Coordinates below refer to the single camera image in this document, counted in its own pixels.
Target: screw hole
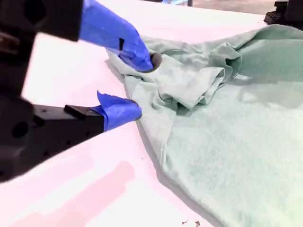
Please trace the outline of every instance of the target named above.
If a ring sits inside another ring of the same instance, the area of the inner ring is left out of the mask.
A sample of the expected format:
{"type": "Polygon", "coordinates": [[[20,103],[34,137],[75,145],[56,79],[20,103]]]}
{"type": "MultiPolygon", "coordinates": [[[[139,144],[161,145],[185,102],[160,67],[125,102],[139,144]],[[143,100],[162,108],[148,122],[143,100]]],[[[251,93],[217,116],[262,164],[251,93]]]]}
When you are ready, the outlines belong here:
{"type": "Polygon", "coordinates": [[[13,128],[12,133],[14,138],[24,137],[28,133],[28,125],[25,122],[20,122],[13,128]]]}

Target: fabric fold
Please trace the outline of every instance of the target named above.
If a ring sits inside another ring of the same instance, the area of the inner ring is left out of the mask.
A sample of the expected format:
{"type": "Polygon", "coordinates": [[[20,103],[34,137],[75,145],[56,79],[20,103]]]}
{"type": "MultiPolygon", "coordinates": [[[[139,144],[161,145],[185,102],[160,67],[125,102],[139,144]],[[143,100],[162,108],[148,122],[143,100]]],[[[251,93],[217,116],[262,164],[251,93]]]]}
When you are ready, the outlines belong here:
{"type": "Polygon", "coordinates": [[[142,39],[162,55],[151,73],[108,54],[165,175],[225,227],[301,227],[303,32],[142,39]]]}

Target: pink table surface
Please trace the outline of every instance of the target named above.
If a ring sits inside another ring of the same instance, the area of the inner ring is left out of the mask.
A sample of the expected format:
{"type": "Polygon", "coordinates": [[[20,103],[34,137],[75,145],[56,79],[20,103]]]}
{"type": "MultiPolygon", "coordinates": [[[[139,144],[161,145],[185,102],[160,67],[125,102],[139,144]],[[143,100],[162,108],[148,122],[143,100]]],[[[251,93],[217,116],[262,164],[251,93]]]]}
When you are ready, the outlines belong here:
{"type": "MultiPolygon", "coordinates": [[[[136,0],[101,3],[142,35],[190,43],[265,25],[261,15],[136,0]]],[[[98,105],[97,90],[126,97],[123,81],[107,60],[104,48],[41,34],[23,96],[53,106],[98,105]]],[[[0,185],[0,226],[195,227],[196,221],[202,227],[219,226],[178,188],[172,187],[173,193],[163,186],[169,182],[147,150],[132,122],[57,155],[0,185]]]]}

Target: blue painter's tape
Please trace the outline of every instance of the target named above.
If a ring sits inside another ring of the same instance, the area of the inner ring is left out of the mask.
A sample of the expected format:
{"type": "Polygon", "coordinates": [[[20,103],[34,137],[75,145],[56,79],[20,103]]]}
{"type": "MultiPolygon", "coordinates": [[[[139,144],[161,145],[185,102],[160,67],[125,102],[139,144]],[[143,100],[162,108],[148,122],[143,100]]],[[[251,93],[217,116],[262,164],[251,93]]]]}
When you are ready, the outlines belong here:
{"type": "Polygon", "coordinates": [[[100,105],[91,109],[104,116],[104,131],[136,121],[142,116],[141,107],[132,100],[99,92],[97,95],[100,105]]]}

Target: black metal bracket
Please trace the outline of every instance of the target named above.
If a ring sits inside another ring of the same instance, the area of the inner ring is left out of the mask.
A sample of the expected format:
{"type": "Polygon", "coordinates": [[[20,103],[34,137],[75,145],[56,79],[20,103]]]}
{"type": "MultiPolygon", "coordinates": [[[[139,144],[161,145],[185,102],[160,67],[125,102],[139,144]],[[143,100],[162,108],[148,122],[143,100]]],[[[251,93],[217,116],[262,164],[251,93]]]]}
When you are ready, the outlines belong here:
{"type": "Polygon", "coordinates": [[[278,0],[275,2],[276,10],[268,12],[264,21],[269,24],[293,26],[303,30],[303,1],[278,0]]]}
{"type": "Polygon", "coordinates": [[[18,98],[2,99],[0,105],[16,111],[1,112],[0,182],[103,132],[104,117],[87,107],[31,105],[18,98]],[[12,117],[14,121],[1,122],[12,117]]]}

